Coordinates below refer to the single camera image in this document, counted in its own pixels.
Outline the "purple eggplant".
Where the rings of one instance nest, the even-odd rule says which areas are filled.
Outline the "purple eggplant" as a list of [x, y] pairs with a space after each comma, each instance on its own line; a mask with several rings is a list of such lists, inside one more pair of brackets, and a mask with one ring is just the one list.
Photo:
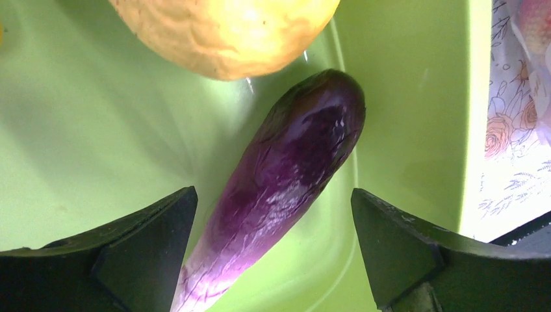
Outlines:
[[231, 174], [179, 275], [172, 311], [205, 311], [296, 224], [350, 156], [365, 94], [327, 69], [273, 105]]

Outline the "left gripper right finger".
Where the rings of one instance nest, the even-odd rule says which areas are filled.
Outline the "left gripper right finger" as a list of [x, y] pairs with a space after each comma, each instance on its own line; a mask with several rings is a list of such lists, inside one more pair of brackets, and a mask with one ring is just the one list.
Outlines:
[[550, 310], [549, 213], [486, 243], [360, 188], [351, 204], [379, 310]]

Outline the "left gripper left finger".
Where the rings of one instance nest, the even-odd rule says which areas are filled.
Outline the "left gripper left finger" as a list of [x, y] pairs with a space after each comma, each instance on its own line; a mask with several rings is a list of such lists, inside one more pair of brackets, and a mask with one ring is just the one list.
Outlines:
[[1, 253], [2, 311], [169, 311], [194, 187], [40, 249]]

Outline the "clear zip top bag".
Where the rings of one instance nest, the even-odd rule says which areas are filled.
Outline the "clear zip top bag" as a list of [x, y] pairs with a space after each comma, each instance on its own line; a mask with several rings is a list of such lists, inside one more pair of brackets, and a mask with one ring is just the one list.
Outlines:
[[540, 141], [550, 145], [550, 1], [508, 1], [507, 8], [528, 63], [537, 115], [535, 130]]

